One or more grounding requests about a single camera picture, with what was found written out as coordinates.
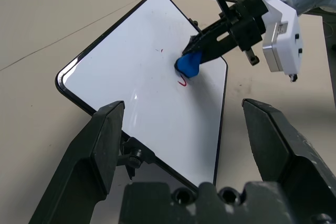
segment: whiteboard frame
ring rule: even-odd
[[[135,7],[133,7],[128,13],[126,13],[120,20],[118,20],[116,23],[114,23],[109,29],[107,29],[101,36],[99,36],[92,44],[90,44],[86,49],[84,49],[77,57],[75,57],[70,63],[68,63],[63,69],[61,69],[55,78],[55,85],[57,90],[64,95],[66,98],[68,98],[70,101],[72,101],[75,105],[83,109],[85,112],[87,112],[90,116],[93,116],[93,114],[96,113],[96,110],[93,109],[91,106],[86,104],[83,100],[81,100],[78,96],[73,94],[70,90],[68,90],[64,83],[63,83],[63,77],[68,73],[73,67],[75,67],[94,47],[96,47],[99,43],[101,43],[110,33],[112,33],[121,23],[123,23],[132,13],[134,13],[143,3],[145,3],[147,0],[140,1]],[[187,18],[184,13],[175,5],[175,3],[170,0],[173,5],[181,12],[181,14],[192,24],[192,26],[200,32],[201,30],[194,24],[194,22]],[[220,125],[219,125],[219,133],[218,133],[218,142],[217,142],[217,151],[216,151],[216,162],[215,162],[215,170],[214,170],[214,179],[213,184],[216,185],[217,180],[217,170],[218,170],[218,159],[219,159],[219,150],[220,150],[220,142],[222,138],[222,127],[223,127],[223,113],[224,113],[224,103],[225,103],[225,92],[226,92],[226,82],[227,82],[227,73],[228,73],[228,65],[226,64],[226,72],[225,72],[225,83],[224,83],[224,90],[223,90],[223,102],[222,102],[222,111],[221,111],[221,117],[220,117]],[[122,131],[122,138],[129,139],[130,136]],[[188,179],[186,179],[184,176],[182,176],[180,173],[175,171],[173,168],[171,168],[168,164],[163,162],[160,158],[156,157],[155,163],[164,169],[166,172],[171,174],[173,177],[175,177],[177,180],[182,182],[184,185],[188,186],[189,188],[193,190],[197,190],[197,186],[195,186],[193,183],[191,183]]]

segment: red scribble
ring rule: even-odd
[[[187,86],[187,82],[184,80],[184,78],[183,78],[183,76],[180,74],[180,76],[181,76],[181,78],[182,78],[182,80],[184,81],[184,84],[183,83],[181,83],[181,82],[179,82],[179,81],[177,81],[179,84],[181,84],[182,86]]]

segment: table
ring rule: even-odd
[[[56,90],[58,70],[139,1],[0,0],[5,10],[0,22],[6,25],[0,40],[4,50],[0,61],[0,223],[29,222],[69,143],[90,119]],[[220,13],[214,0],[173,1],[201,28]],[[336,114],[322,19],[302,15],[300,24],[305,48],[296,83],[282,73],[269,72],[260,44],[253,48],[261,61],[254,67],[239,49],[225,55],[228,80],[217,189],[242,190],[245,182],[260,180],[241,108],[243,98],[280,109],[336,173]],[[181,186],[160,168],[146,164],[136,171],[134,181],[166,182],[171,189]],[[91,223],[117,223],[128,182],[125,169],[117,167],[111,193],[97,204]]]

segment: blue eraser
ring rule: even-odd
[[[178,58],[174,67],[178,72],[184,74],[188,78],[191,78],[198,75],[200,71],[201,58],[202,52],[187,54]]]

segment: whiteboard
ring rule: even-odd
[[[95,110],[125,101],[124,132],[195,186],[213,183],[226,62],[175,71],[197,30],[171,0],[144,0],[119,23],[61,70],[59,88]]]

